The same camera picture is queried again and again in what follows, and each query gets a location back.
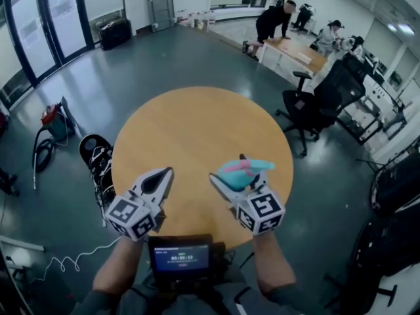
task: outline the table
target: table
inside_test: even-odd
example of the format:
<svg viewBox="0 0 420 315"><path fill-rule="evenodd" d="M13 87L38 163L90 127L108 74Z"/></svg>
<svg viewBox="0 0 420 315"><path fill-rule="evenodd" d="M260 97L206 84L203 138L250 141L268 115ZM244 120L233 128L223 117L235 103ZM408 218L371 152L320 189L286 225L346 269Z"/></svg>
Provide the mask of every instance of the table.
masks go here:
<svg viewBox="0 0 420 315"><path fill-rule="evenodd" d="M298 65L300 65L305 70L305 72L311 76L314 76L319 71L321 71L324 65L328 62L327 58L294 39L280 38L265 40L259 60L260 63L263 63L264 55L266 54L267 50L274 50L280 54L277 64L279 64L281 58L285 56L288 59L292 59L294 62L298 63ZM300 60L299 54L303 54L309 57L311 59L310 63L307 64Z"/></svg>
<svg viewBox="0 0 420 315"><path fill-rule="evenodd" d="M160 236L213 235L227 248L252 234L236 221L209 181L227 161L244 153L276 164L271 188L286 203L293 180L289 144L272 116L246 97L212 87L164 93L141 106L118 134L112 156L115 191L122 195L154 168L173 167Z"/></svg>

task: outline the teal object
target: teal object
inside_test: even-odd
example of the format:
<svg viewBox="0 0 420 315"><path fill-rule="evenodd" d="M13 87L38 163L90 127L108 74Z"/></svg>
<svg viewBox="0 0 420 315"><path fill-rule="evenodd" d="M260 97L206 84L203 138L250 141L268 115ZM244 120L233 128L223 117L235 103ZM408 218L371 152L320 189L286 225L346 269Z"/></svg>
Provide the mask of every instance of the teal object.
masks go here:
<svg viewBox="0 0 420 315"><path fill-rule="evenodd" d="M262 171L274 169L272 162L262 160L243 159L225 163L217 175L231 188L243 190L249 186Z"/></svg>

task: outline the man in black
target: man in black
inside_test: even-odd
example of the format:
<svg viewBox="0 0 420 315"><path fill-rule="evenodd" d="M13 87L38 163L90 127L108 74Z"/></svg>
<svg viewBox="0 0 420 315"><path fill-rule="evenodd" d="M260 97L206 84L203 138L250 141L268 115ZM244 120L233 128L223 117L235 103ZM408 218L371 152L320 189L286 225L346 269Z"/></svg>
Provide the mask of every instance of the man in black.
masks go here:
<svg viewBox="0 0 420 315"><path fill-rule="evenodd" d="M283 6L267 9L263 12L257 20L257 41L244 41L242 43L242 52L247 54L250 46L253 46L250 57L257 60L255 56L259 48L264 46L264 40L269 37L274 38L276 27L282 25L282 35L284 39L290 39L286 36L287 27L291 15L296 11L296 3L292 0L287 0Z"/></svg>
<svg viewBox="0 0 420 315"><path fill-rule="evenodd" d="M304 3L299 10L301 12L297 16L294 28L301 32L304 30L306 23L310 20L312 15L314 15L314 8L311 5Z"/></svg>

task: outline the vacuum cleaner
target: vacuum cleaner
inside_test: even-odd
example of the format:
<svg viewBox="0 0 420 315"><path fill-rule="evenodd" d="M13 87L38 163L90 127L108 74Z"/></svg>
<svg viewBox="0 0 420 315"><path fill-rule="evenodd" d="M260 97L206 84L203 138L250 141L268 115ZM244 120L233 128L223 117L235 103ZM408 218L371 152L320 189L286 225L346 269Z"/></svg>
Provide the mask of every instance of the vacuum cleaner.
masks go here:
<svg viewBox="0 0 420 315"><path fill-rule="evenodd" d="M34 190L36 190L36 173L42 172L47 167L53 155L53 148L67 146L69 137L75 134L75 125L71 121L71 117L64 97L58 104L47 106L47 109L42 113L43 126L37 133L32 152ZM42 140L38 144L39 135L43 131L50 132L52 137Z"/></svg>

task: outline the door frame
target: door frame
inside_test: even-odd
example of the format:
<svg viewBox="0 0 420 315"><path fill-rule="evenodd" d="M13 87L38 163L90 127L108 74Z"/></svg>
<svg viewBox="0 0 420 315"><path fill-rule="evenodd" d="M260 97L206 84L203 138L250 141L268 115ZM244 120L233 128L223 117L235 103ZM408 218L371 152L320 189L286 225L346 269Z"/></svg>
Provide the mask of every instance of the door frame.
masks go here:
<svg viewBox="0 0 420 315"><path fill-rule="evenodd" d="M12 15L12 0L5 0L3 3L5 6L7 24L9 25L10 38L12 39L16 55L22 65L24 73L28 77L33 87L38 85L40 82L42 82L42 80L44 80L48 76L52 75L55 71L63 67L65 64L69 63L70 61L82 55L83 53L95 48L95 45L93 44L91 30L89 27L89 21L87 19L85 0L76 0L76 5L86 46L79 49L78 51L75 51L68 57L64 57L63 55L60 42L58 40L53 24L53 19L50 14L48 0L37 0L37 8L39 11L41 26L43 28L43 33L47 40L47 44L50 48L52 57L54 58L55 65L39 77L36 77L19 39L18 30L16 28L16 24Z"/></svg>

